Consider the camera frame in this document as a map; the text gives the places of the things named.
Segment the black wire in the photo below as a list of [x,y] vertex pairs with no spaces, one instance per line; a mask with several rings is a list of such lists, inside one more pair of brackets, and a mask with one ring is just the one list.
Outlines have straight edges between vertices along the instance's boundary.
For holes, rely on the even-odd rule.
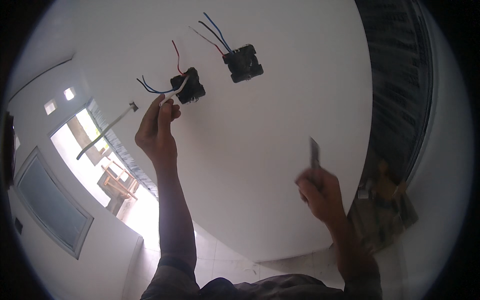
[[203,26],[205,26],[205,28],[207,28],[208,30],[210,30],[211,33],[213,33],[213,35],[215,35],[215,37],[217,38],[217,40],[220,41],[220,43],[222,43],[222,45],[225,47],[225,49],[227,49],[228,52],[230,52],[230,50],[227,48],[227,45],[225,45],[225,43],[216,35],[216,33],[210,29],[210,27],[208,27],[205,23],[203,23],[202,21],[198,21],[198,23],[202,24]]
[[140,83],[144,86],[144,88],[145,88],[145,90],[147,90],[147,92],[149,92],[149,93],[154,93],[154,94],[158,94],[157,92],[152,92],[152,91],[150,91],[149,89],[147,89],[147,87],[144,85],[144,83],[143,83],[140,79],[137,78],[137,80],[138,80],[138,82],[140,82]]
[[47,73],[47,72],[50,71],[51,69],[56,68],[56,67],[58,67],[58,66],[61,66],[61,65],[63,65],[64,63],[73,60],[73,57],[74,57],[74,56],[75,56],[75,54],[73,54],[70,59],[68,59],[68,60],[66,60],[66,61],[62,61],[61,63],[59,63],[59,64],[57,64],[57,65],[54,65],[54,66],[51,67],[50,69],[48,69],[48,70],[46,70],[46,71],[43,71],[43,72],[41,72],[39,75],[35,76],[34,79],[32,79],[32,80],[30,80],[29,82],[27,82],[27,83],[26,83],[24,86],[22,86],[15,94],[13,94],[13,96],[11,96],[10,99],[8,99],[8,102],[10,102],[10,101],[13,99],[13,97],[15,97],[21,90],[23,90],[23,89],[24,89],[27,85],[29,85],[33,80],[35,80],[35,79],[37,79],[38,77],[42,76],[43,74]]

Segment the dark shirt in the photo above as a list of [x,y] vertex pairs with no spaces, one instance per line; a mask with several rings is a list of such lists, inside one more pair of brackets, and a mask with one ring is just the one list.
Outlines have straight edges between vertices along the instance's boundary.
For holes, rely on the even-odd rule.
[[344,290],[329,288],[322,281],[302,274],[273,276],[255,283],[232,284],[216,278],[199,288],[195,274],[182,260],[162,257],[152,282],[141,300],[246,300],[246,299],[382,299],[380,274],[345,282]]

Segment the wire bundle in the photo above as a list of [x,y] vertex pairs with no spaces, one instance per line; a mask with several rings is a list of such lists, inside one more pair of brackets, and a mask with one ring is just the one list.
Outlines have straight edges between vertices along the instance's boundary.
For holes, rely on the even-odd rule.
[[[217,40],[220,41],[220,43],[223,45],[223,47],[225,47],[225,49],[227,49],[228,52],[230,52],[231,54],[233,54],[233,51],[232,49],[230,49],[230,47],[228,46],[227,42],[225,41],[225,39],[223,38],[223,35],[222,35],[222,32],[220,31],[220,29],[217,27],[217,25],[215,25],[215,23],[212,21],[212,19],[210,19],[210,17],[204,12],[204,15],[205,17],[207,17],[207,19],[210,21],[210,23],[212,23],[212,25],[215,27],[215,29],[218,31],[218,33],[220,34],[220,37],[218,37],[216,35],[216,33],[210,28],[208,27],[205,23],[203,23],[202,21],[198,21],[198,23],[202,24],[203,26],[205,26],[206,29],[208,29],[211,33],[213,33],[213,35],[215,35],[215,37],[217,38]],[[198,34],[199,36],[203,37],[207,42],[209,42],[210,44],[214,45],[218,52],[220,52],[222,54],[222,57],[225,58],[225,54],[223,54],[222,50],[220,50],[220,48],[217,46],[217,44],[215,44],[214,42],[210,41],[208,38],[206,38],[205,36],[201,35],[198,31],[196,31],[195,29],[193,29],[192,27],[189,26],[189,28],[191,30],[193,30],[196,34]],[[173,44],[173,47],[175,47],[175,51],[177,53],[177,70],[178,72],[182,75],[182,76],[186,76],[185,73],[183,73],[182,71],[180,71],[180,54],[179,54],[179,51],[177,49],[177,46],[175,45],[175,42],[172,40],[172,44]],[[168,90],[168,91],[165,91],[165,92],[159,92],[157,90],[154,90],[153,88],[151,88],[146,82],[145,82],[145,78],[144,76],[142,75],[142,79],[143,79],[143,82],[140,81],[140,79],[137,78],[138,82],[140,82],[145,90],[147,90],[147,92],[149,93],[155,93],[155,94],[165,94],[165,93],[168,93],[168,92],[172,92],[174,90],[176,90],[175,88],[172,88],[171,90]]]
[[[202,21],[198,21],[198,23],[202,24],[203,26],[205,26],[206,29],[208,29],[211,33],[213,33],[213,35],[217,38],[217,40],[223,45],[223,47],[225,47],[225,49],[227,49],[228,52],[232,53],[233,54],[233,51],[232,49],[230,49],[230,47],[228,46],[227,42],[225,41],[225,39],[223,38],[223,35],[222,35],[222,32],[220,31],[220,29],[218,29],[217,25],[215,25],[215,23],[212,21],[212,19],[210,19],[210,17],[204,12],[204,15],[205,17],[207,17],[207,19],[210,21],[210,23],[212,23],[212,25],[215,27],[215,29],[218,31],[218,33],[220,33],[220,36],[221,36],[221,39],[216,35],[216,33],[210,28],[207,26],[207,24],[203,23]],[[218,51],[220,53],[222,53],[222,57],[225,57],[225,54],[223,54],[223,52],[220,50],[220,48],[212,41],[210,41],[208,38],[206,38],[205,36],[201,35],[200,33],[198,33],[198,31],[196,31],[195,29],[191,28],[189,26],[189,28],[191,30],[193,30],[196,34],[198,34],[199,36],[203,37],[205,40],[207,40],[210,44],[214,45]]]

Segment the hand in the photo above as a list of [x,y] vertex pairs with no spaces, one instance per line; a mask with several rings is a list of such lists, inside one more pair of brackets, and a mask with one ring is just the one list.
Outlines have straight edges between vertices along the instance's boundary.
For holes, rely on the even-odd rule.
[[322,168],[306,169],[295,183],[300,197],[308,204],[312,214],[328,227],[347,219],[342,205],[340,184],[335,175]]
[[152,102],[135,135],[135,143],[152,161],[157,174],[177,168],[177,144],[170,123],[180,117],[180,106],[169,99],[160,107],[163,99],[165,95],[161,94]]

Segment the tile floor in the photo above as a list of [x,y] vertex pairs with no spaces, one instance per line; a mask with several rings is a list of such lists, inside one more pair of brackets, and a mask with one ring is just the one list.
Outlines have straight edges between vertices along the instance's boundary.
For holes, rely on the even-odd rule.
[[[134,226],[144,237],[144,243],[139,253],[131,280],[126,283],[122,300],[138,300],[152,279],[158,260],[157,202],[143,201],[137,212],[144,211],[149,217],[130,215],[129,226]],[[333,247],[304,256],[284,260],[254,263],[234,252],[224,243],[206,232],[198,224],[193,224],[197,246],[197,266],[195,276],[197,283],[203,287],[207,282],[217,277],[224,277],[232,283],[255,282],[270,276],[300,273],[322,280],[327,286],[343,289],[344,282],[337,270]],[[380,266],[384,299],[402,299],[400,264],[395,247],[390,247],[377,254]]]

